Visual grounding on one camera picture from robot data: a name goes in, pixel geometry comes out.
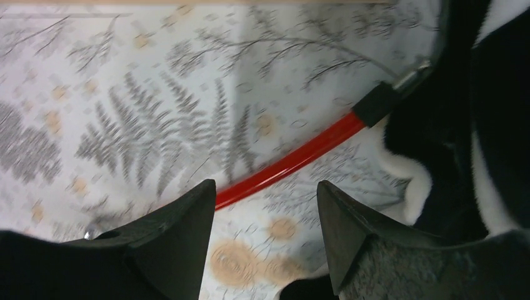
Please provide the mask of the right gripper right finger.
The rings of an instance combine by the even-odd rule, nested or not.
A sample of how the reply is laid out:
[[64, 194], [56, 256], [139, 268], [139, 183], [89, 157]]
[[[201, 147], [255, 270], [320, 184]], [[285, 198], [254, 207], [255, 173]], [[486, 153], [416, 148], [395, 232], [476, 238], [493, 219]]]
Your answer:
[[467, 244], [406, 226], [328, 181], [317, 206], [333, 291], [341, 299], [528, 299], [529, 231]]

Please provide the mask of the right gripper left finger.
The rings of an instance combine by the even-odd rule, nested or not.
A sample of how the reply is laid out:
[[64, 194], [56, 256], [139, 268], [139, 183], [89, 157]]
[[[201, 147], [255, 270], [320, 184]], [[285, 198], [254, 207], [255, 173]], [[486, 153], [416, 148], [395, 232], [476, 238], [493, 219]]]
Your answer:
[[49, 242], [1, 232], [2, 299], [197, 299], [216, 184], [93, 240]]

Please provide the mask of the red cable lock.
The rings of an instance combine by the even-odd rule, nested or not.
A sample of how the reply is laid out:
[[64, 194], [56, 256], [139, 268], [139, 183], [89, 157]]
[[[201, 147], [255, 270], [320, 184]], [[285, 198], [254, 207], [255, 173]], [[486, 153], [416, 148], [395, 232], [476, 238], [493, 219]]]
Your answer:
[[329, 128], [283, 158], [217, 194], [215, 210], [230, 206], [290, 176], [353, 137], [375, 126], [433, 71], [430, 59], [420, 59], [394, 82], [380, 82]]

